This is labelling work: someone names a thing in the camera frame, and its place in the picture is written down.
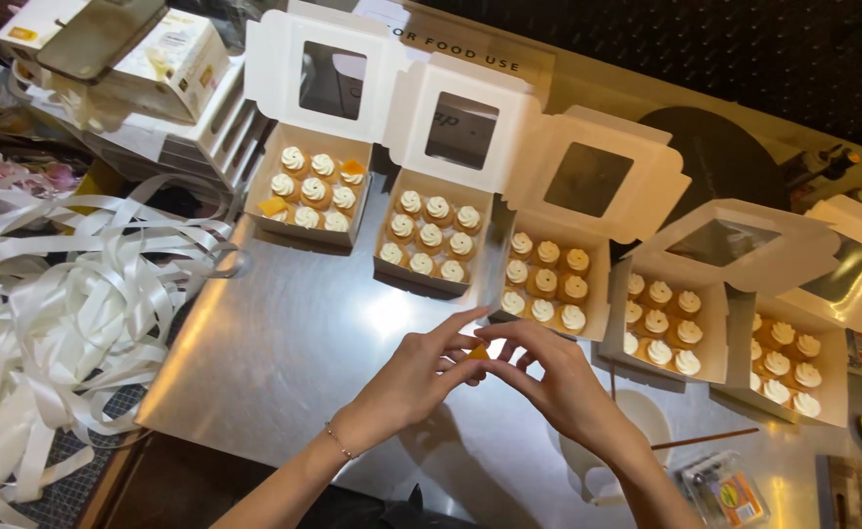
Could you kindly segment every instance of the bracelet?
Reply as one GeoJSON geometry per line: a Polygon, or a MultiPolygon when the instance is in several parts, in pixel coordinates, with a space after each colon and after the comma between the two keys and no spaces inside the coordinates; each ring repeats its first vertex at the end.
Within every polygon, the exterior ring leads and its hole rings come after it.
{"type": "Polygon", "coordinates": [[[340,442],[340,438],[336,437],[336,434],[334,434],[333,430],[330,429],[329,421],[326,421],[323,425],[326,427],[326,433],[329,434],[329,437],[333,438],[333,440],[336,442],[336,445],[340,448],[341,451],[343,451],[343,456],[348,457],[350,461],[352,461],[353,459],[356,459],[358,457],[358,456],[353,456],[352,454],[349,453],[348,450],[345,449],[345,447],[343,447],[343,444],[340,442]]]}

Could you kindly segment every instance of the box flap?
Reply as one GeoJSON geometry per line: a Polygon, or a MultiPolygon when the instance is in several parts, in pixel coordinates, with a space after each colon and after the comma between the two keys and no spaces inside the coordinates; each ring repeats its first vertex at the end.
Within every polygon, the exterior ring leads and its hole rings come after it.
{"type": "Polygon", "coordinates": [[[403,168],[501,193],[524,148],[524,127],[541,115],[538,100],[524,92],[525,85],[517,77],[432,54],[428,63],[413,62],[399,73],[382,144],[403,168]],[[468,146],[468,152],[436,150],[434,128],[456,119],[480,120],[475,135],[479,141],[468,146]]]}
{"type": "Polygon", "coordinates": [[[806,216],[831,223],[838,233],[838,266],[780,298],[840,327],[862,332],[862,204],[839,195],[817,202],[806,216]]]}
{"type": "Polygon", "coordinates": [[[504,193],[509,208],[619,243],[654,234],[691,182],[682,156],[657,131],[612,124],[578,106],[531,120],[504,193]]]}
{"type": "Polygon", "coordinates": [[[401,42],[391,41],[384,24],[307,2],[288,11],[269,10],[260,22],[248,21],[245,96],[272,120],[341,138],[378,142],[385,130],[396,72],[407,59],[401,42]],[[360,105],[354,118],[314,110],[302,102],[310,48],[366,58],[360,105]]]}
{"type": "Polygon", "coordinates": [[[778,295],[837,267],[839,238],[828,224],[733,198],[708,201],[628,255],[663,280],[726,282],[778,295]]]}

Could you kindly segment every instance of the box window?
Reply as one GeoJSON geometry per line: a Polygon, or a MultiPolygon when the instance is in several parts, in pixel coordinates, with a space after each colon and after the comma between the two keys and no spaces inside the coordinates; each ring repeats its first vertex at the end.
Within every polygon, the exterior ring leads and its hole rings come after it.
{"type": "Polygon", "coordinates": [[[499,109],[441,92],[424,153],[476,170],[484,168],[499,109]]]}
{"type": "MultiPolygon", "coordinates": [[[[304,60],[300,70],[300,107],[346,120],[358,120],[359,97],[355,97],[354,101],[343,97],[346,95],[343,90],[350,89],[347,83],[341,82],[341,76],[335,67],[336,60],[351,58],[361,60],[362,70],[365,72],[366,55],[319,42],[305,42],[304,60]]],[[[355,90],[360,94],[362,87],[355,90]]]]}
{"type": "Polygon", "coordinates": [[[842,234],[839,239],[841,244],[835,256],[839,260],[837,269],[800,287],[831,302],[845,299],[862,275],[862,243],[842,234]]]}
{"type": "Polygon", "coordinates": [[[781,236],[730,220],[713,218],[666,251],[712,266],[728,266],[781,236]]]}
{"type": "Polygon", "coordinates": [[[631,167],[630,158],[572,143],[545,192],[544,201],[602,217],[631,167]]]}

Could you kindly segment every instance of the forearm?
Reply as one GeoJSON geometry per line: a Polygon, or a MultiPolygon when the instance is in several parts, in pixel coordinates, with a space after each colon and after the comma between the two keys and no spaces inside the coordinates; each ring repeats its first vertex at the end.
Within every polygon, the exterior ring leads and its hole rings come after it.
{"type": "Polygon", "coordinates": [[[690,529],[705,525],[648,449],[611,461],[640,529],[690,529]]]}
{"type": "Polygon", "coordinates": [[[212,528],[292,529],[347,462],[323,430],[212,528]]]}

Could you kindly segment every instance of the pile of white ribbon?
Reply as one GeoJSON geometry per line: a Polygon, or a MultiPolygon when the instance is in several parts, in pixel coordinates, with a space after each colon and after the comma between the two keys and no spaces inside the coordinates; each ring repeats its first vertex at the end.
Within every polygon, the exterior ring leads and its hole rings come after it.
{"type": "Polygon", "coordinates": [[[155,177],[128,198],[41,199],[16,179],[0,181],[0,527],[37,527],[9,503],[38,499],[42,487],[91,462],[88,430],[136,427],[136,407],[110,417],[104,405],[125,385],[148,386],[174,314],[213,273],[218,252],[235,249],[225,242],[232,212],[219,220],[225,208],[185,219],[143,205],[174,178],[191,177],[155,177]],[[70,206],[99,209],[85,216],[70,206]],[[6,236],[42,218],[73,235],[6,236]],[[128,228],[139,230],[125,235],[128,228]],[[41,256],[53,251],[68,258],[48,266],[41,256]],[[175,258],[143,256],[154,252],[175,258]],[[46,468],[56,428],[89,446],[46,468]]]}

